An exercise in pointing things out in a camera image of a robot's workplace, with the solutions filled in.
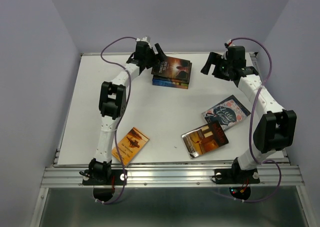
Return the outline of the Three Days to See book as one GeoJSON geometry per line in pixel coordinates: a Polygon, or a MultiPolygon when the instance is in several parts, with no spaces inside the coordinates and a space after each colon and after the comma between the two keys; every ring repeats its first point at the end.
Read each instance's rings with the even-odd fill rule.
{"type": "Polygon", "coordinates": [[[151,74],[161,80],[189,83],[191,71],[192,63],[189,60],[167,56],[164,61],[152,68],[151,74]]]}

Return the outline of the A Tale of Two Cities book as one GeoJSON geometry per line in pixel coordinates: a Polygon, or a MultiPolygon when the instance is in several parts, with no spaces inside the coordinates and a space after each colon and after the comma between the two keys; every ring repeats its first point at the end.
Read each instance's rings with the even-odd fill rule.
{"type": "Polygon", "coordinates": [[[161,77],[161,76],[157,76],[157,75],[154,75],[152,80],[153,81],[166,81],[166,82],[171,82],[171,83],[179,83],[179,84],[189,85],[189,81],[171,79],[171,78],[161,77]]]}

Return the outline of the Little Women book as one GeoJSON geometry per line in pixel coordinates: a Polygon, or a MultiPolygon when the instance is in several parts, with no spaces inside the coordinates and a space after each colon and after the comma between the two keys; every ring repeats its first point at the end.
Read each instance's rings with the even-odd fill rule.
{"type": "Polygon", "coordinates": [[[226,131],[245,120],[250,114],[251,112],[234,95],[231,95],[201,115],[207,123],[218,121],[222,130],[226,131]]]}

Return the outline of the brown glossy paperback book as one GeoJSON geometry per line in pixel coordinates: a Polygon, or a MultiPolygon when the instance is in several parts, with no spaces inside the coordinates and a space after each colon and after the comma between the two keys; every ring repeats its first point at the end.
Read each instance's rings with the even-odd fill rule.
{"type": "Polygon", "coordinates": [[[213,152],[229,143],[218,120],[184,133],[181,138],[191,159],[213,152]]]}

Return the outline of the orange Huckleberry Finn book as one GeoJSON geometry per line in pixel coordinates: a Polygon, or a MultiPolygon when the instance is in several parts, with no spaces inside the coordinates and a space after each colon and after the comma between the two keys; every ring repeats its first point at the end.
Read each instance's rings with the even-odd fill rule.
{"type": "Polygon", "coordinates": [[[112,149],[111,153],[119,162],[122,159],[123,164],[127,167],[149,140],[150,138],[148,136],[136,127],[133,127],[125,137],[117,143],[121,158],[118,155],[116,147],[112,149]]]}

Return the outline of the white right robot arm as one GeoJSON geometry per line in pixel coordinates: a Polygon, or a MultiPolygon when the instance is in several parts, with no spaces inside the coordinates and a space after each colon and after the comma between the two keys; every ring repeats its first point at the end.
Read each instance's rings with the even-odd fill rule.
{"type": "Polygon", "coordinates": [[[210,52],[201,73],[208,75],[212,66],[213,76],[234,82],[252,104],[252,114],[260,118],[256,128],[249,131],[249,149],[234,160],[230,169],[231,179],[242,182],[248,177],[248,171],[293,144],[297,115],[277,103],[265,88],[258,71],[247,65],[244,46],[232,44],[223,54],[210,52]]]}

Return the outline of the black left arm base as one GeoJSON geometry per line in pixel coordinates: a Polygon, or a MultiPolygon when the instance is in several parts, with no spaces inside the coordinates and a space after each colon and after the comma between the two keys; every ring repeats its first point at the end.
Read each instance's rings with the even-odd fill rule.
{"type": "Polygon", "coordinates": [[[111,162],[98,162],[96,159],[79,172],[82,185],[93,187],[93,198],[102,205],[111,205],[120,199],[127,185],[127,173],[124,167],[113,170],[111,162]]]}

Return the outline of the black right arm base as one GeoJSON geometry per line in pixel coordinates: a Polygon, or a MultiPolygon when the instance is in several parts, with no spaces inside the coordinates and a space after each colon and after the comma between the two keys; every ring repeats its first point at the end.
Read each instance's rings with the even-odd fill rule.
{"type": "Polygon", "coordinates": [[[242,170],[238,160],[234,160],[230,168],[214,170],[211,181],[217,185],[230,185],[229,192],[233,198],[247,201],[251,196],[250,184],[259,184],[258,170],[242,170]]]}

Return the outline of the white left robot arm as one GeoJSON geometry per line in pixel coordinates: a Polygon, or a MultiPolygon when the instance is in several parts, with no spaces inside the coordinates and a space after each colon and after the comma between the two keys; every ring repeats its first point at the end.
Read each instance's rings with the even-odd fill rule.
{"type": "Polygon", "coordinates": [[[135,42],[135,51],[125,65],[106,60],[103,57],[106,48],[100,53],[103,61],[122,68],[112,81],[103,82],[100,89],[98,109],[101,115],[101,129],[96,152],[87,171],[88,178],[100,184],[106,184],[111,180],[114,137],[128,105],[132,81],[144,69],[157,66],[166,57],[158,43],[154,47],[151,46],[147,36],[137,38],[135,42]]]}

